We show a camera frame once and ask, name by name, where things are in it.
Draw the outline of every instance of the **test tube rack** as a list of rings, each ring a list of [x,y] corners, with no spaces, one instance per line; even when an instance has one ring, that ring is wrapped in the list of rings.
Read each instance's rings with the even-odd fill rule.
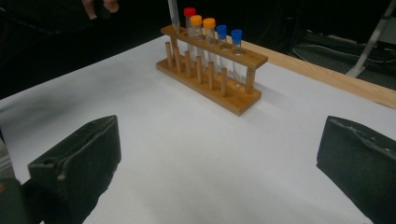
[[[183,27],[180,27],[177,33],[174,27],[169,25],[163,27],[161,33],[170,36],[170,41],[165,43],[167,58],[156,63],[158,70],[237,116],[241,116],[262,97],[262,92],[254,89],[254,83],[256,70],[268,61],[267,56],[248,49],[243,49],[243,55],[235,55],[231,50],[220,49],[219,45],[207,45],[205,41],[188,37],[187,29]],[[227,77],[225,67],[221,68],[220,72],[214,72],[213,62],[208,63],[207,69],[203,69],[200,56],[197,56],[196,60],[191,60],[188,50],[184,55],[180,54],[178,41],[244,65],[247,68],[245,83],[239,83],[237,86],[235,80]]]

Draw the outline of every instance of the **finger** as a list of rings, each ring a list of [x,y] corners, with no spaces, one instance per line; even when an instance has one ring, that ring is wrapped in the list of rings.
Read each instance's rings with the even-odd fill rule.
[[[112,13],[117,12],[120,8],[119,3],[115,0],[104,0],[104,6]]]

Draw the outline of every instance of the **wooden base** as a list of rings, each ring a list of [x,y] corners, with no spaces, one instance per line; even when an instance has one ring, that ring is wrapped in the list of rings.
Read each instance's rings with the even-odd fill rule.
[[[196,64],[191,67],[191,70],[189,71],[190,74],[188,75],[187,67],[185,65],[185,57],[182,55],[179,55],[179,57],[182,64],[181,69],[176,65],[169,66],[169,64],[177,64],[175,59],[173,59],[172,63],[169,63],[168,59],[164,59],[156,63],[157,69],[199,92],[204,97],[218,105],[221,105],[237,116],[241,116],[262,97],[262,92],[255,89],[250,90],[250,94],[246,94],[246,86],[244,84],[240,84],[239,87],[237,87],[237,83],[230,78],[225,79],[225,85],[223,85],[223,88],[225,87],[225,89],[222,91],[221,73],[214,74],[213,81],[210,82],[210,73],[208,69],[203,71],[201,79],[202,83],[200,83],[197,75]]]

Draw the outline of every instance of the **orange cap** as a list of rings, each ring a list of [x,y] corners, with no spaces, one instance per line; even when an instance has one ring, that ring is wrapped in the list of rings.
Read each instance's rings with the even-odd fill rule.
[[[202,17],[200,15],[191,16],[190,18],[191,25],[201,25],[202,24]]]
[[[204,19],[204,28],[211,29],[211,28],[215,28],[215,26],[216,26],[215,19],[213,18]]]

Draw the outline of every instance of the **table surface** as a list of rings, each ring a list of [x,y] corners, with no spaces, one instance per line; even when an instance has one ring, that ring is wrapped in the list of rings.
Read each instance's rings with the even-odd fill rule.
[[[391,106],[323,83],[321,68],[312,78],[281,67],[288,58],[267,51],[270,61],[256,73],[262,98],[238,117],[156,69],[166,41],[1,100],[16,177],[24,183],[27,164],[83,124],[116,115],[122,160],[84,223],[371,223],[316,157],[328,116],[396,139]]]

